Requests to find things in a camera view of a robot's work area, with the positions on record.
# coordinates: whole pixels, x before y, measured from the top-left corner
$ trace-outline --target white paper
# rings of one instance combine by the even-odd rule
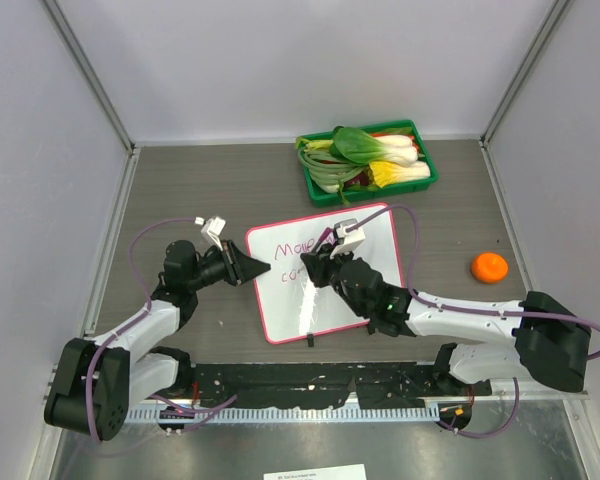
[[[364,465],[266,473],[263,480],[367,480]]]

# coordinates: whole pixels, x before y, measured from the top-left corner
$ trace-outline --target metal frame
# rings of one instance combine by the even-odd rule
[[[542,22],[538,33],[531,42],[531,46],[529,47],[527,54],[522,60],[520,67],[518,67],[518,71],[509,83],[509,86],[507,87],[507,90],[502,97],[498,108],[496,108],[496,111],[489,122],[487,130],[482,136],[481,140],[484,145],[488,146],[493,139],[493,136],[498,131],[498,127],[500,127],[502,120],[509,111],[509,108],[511,108],[511,105],[520,93],[520,90],[524,86],[525,82],[531,75],[533,68],[538,63],[540,56],[544,52],[546,46],[549,44],[553,34],[560,26],[560,23],[565,18],[567,11],[572,4],[573,0],[556,0],[549,9],[544,22]]]
[[[69,53],[75,60],[76,65],[80,70],[80,73],[87,82],[87,85],[91,89],[91,92],[96,97],[96,100],[100,104],[100,107],[102,108],[105,116],[111,123],[111,126],[115,130],[116,134],[118,135],[118,138],[122,142],[122,145],[126,149],[127,153],[131,154],[134,148],[133,141],[131,140],[131,137],[129,137],[127,130],[124,128],[122,120],[120,120],[116,109],[113,107],[113,104],[111,103],[107,92],[102,86],[98,75],[96,75],[96,72],[93,69],[91,62],[89,61],[89,58],[82,49],[80,42],[76,38],[76,35],[73,32],[71,25],[69,25],[69,22],[67,21],[67,18],[62,12],[62,9],[58,5],[58,2],[56,0],[40,0],[40,3],[49,14],[49,19],[56,27],[58,33],[60,34],[60,37],[62,38],[67,49],[69,50]]]
[[[80,331],[77,333],[77,336],[79,337],[93,335],[95,332],[102,299],[104,298],[107,281],[109,280],[109,271],[111,270],[111,263],[113,262],[113,254],[115,253],[116,244],[118,243],[122,219],[124,217],[124,211],[127,208],[127,201],[129,200],[129,194],[131,193],[131,185],[133,184],[133,177],[136,173],[139,157],[140,149],[135,149],[127,159],[122,178],[120,179],[118,194],[111,212],[111,219],[109,220],[109,227],[107,228],[105,240],[99,255],[95,281],[93,288],[91,289],[91,294],[89,295],[87,311]]]
[[[136,167],[138,165],[139,156],[140,149],[134,150],[132,154],[129,155],[124,167],[122,178],[118,184],[116,200],[111,211],[109,226],[100,249],[93,288],[91,289],[91,294],[89,295],[89,302],[87,304],[84,320],[78,326],[78,331],[76,332],[76,336],[78,337],[89,335],[95,330],[100,306],[102,305],[102,299],[104,297],[107,280],[109,278],[111,263],[113,261],[113,253],[118,242],[120,227],[122,226],[122,219],[124,217],[125,208],[127,207],[127,201],[129,199],[129,193],[131,192],[131,185],[133,183],[133,176],[135,175]],[[55,366],[49,379],[47,393],[49,388],[51,388],[54,375]],[[62,429],[49,426],[42,421],[43,411],[44,405],[41,406],[38,414],[41,424],[40,436],[38,444],[35,448],[34,456],[31,460],[31,467],[28,475],[29,480],[47,480],[50,477],[53,462],[55,460],[62,437]]]

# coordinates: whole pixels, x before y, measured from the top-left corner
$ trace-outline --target purple cable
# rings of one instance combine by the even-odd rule
[[[140,323],[144,318],[149,315],[151,311],[151,293],[149,292],[149,287],[145,283],[144,279],[138,272],[136,264],[133,261],[133,249],[138,243],[138,240],[142,238],[142,236],[153,230],[154,228],[160,227],[162,225],[167,225],[169,223],[182,223],[182,222],[190,222],[195,223],[196,219],[194,217],[183,217],[183,218],[169,218],[167,220],[162,220],[160,222],[154,223],[153,225],[149,225],[148,227],[143,228],[138,232],[135,238],[131,241],[131,245],[129,246],[129,263],[131,264],[131,271],[133,272],[133,276],[138,281],[140,286],[142,287],[142,291],[146,298],[146,305],[144,307],[143,312],[134,318],[131,322],[127,323],[123,327],[120,327],[114,334],[112,334],[109,338],[107,338],[100,347],[96,350],[96,353],[93,355],[91,362],[89,363],[89,368],[87,369],[87,377],[86,377],[86,391],[85,391],[85,400],[87,404],[87,423],[89,424],[89,434],[91,438],[96,443],[101,443],[100,438],[98,437],[98,430],[96,428],[96,418],[93,409],[93,374],[96,371],[96,365],[98,364],[98,360],[102,356],[102,353],[105,349],[120,335],[129,330],[132,327],[135,327],[138,323]]]
[[[235,395],[233,397],[231,397],[231,398],[233,398],[233,400],[229,399],[229,400],[231,400],[231,402],[229,402],[229,403],[232,403],[235,400],[234,397],[235,397]],[[158,400],[159,402],[162,402],[162,403],[166,403],[170,407],[173,407],[177,410],[182,411],[183,413],[187,413],[187,414],[191,414],[191,415],[219,412],[226,406],[224,403],[222,403],[216,407],[211,407],[211,408],[200,408],[200,409],[188,408],[188,407],[183,407],[181,405],[178,405],[176,402],[173,402],[173,401],[169,400],[168,398],[161,397],[160,395],[151,395],[149,398],[152,398],[153,400]]]
[[[209,415],[204,418],[203,420],[200,420],[198,423],[194,423],[192,425],[189,425],[187,427],[184,427],[180,433],[186,433],[186,432],[192,432],[194,430],[197,430],[198,428],[200,428],[201,426],[209,423],[211,420],[213,420],[213,418],[218,415],[222,410],[224,410],[226,407],[228,407],[229,405],[231,405],[233,402],[235,402],[237,400],[237,395],[232,396],[229,400],[225,401],[224,403],[221,403],[220,405],[217,405],[213,408],[209,408],[208,410],[205,410],[206,413],[208,413]],[[178,416],[183,416],[183,417],[188,417],[188,415],[191,414],[178,414]],[[80,450],[83,451],[85,454],[87,454],[90,457],[94,457],[94,458],[118,458],[118,457],[122,457],[126,454],[128,454],[129,452],[132,452],[133,450],[137,449],[138,447],[141,447],[142,445],[144,445],[145,443],[147,443],[149,440],[152,440],[155,437],[160,436],[161,434],[163,434],[164,432],[162,430],[157,430],[155,433],[152,433],[150,435],[146,435],[145,437],[143,437],[140,441],[134,443],[133,445],[131,445],[130,447],[124,448],[118,452],[115,453],[99,453],[99,452],[94,452],[92,450],[89,450],[85,444],[81,444],[78,445],[76,447],[76,451]]]
[[[413,222],[413,230],[414,230],[413,253],[411,254],[411,260],[409,261],[409,266],[407,267],[407,290],[409,291],[409,294],[413,298],[415,298],[418,302],[422,303],[423,305],[426,305],[427,307],[440,308],[442,310],[449,310],[452,312],[459,312],[459,313],[468,313],[468,314],[472,314],[472,315],[486,315],[486,316],[491,316],[491,317],[499,317],[500,312],[495,312],[493,310],[482,310],[479,308],[458,307],[458,306],[454,306],[454,305],[437,305],[436,303],[431,302],[429,300],[425,300],[424,298],[422,298],[418,295],[418,293],[413,288],[413,276],[414,276],[414,270],[415,270],[415,265],[416,265],[416,257],[418,256],[418,250],[420,248],[420,222],[418,221],[418,216],[416,215],[416,213],[408,205],[405,205],[403,203],[389,205],[381,210],[378,210],[375,213],[372,213],[367,218],[363,219],[362,221],[356,223],[354,226],[350,227],[348,230],[355,230],[356,228],[360,228],[363,225],[365,225],[366,223],[373,220],[374,218],[378,217],[379,215],[382,215],[383,213],[388,212],[389,210],[394,210],[396,208],[401,208],[403,210],[406,210]],[[580,318],[580,317],[575,317],[575,316],[572,317],[571,315],[563,315],[563,314],[559,314],[559,313],[544,313],[544,312],[502,312],[502,314],[505,317],[544,318],[547,320],[559,320],[559,321],[563,321],[563,322],[576,323],[576,324],[584,325],[585,327],[588,327],[588,328],[600,333],[600,325],[599,324],[597,324],[591,320],[588,320],[586,318]],[[593,359],[599,358],[599,357],[600,357],[600,350],[589,354],[588,359],[593,360]]]
[[[493,432],[489,432],[489,433],[472,433],[472,432],[465,432],[463,430],[458,430],[456,432],[456,430],[453,428],[453,424],[455,423],[457,417],[453,417],[453,420],[451,421],[451,424],[445,423],[442,420],[440,420],[438,423],[443,428],[446,428],[450,432],[457,433],[458,435],[460,435],[462,437],[468,437],[468,438],[490,438],[490,437],[495,437],[496,435],[504,432],[511,425],[513,425],[513,419],[516,418],[516,415],[518,414],[518,407],[520,406],[520,386],[518,385],[518,379],[515,378],[515,377],[513,378],[513,388],[515,389],[515,392],[516,392],[515,395],[516,396],[515,396],[515,400],[513,401],[513,410],[511,410],[511,415],[509,416],[508,420],[504,423],[504,425],[502,425],[497,430],[494,430]]]
[[[316,245],[311,249],[311,253],[316,253],[318,251],[320,245],[322,245],[322,242],[324,242],[329,237],[329,235],[331,235],[331,232],[333,232],[333,228],[327,227],[324,229],[324,231],[318,237]]]

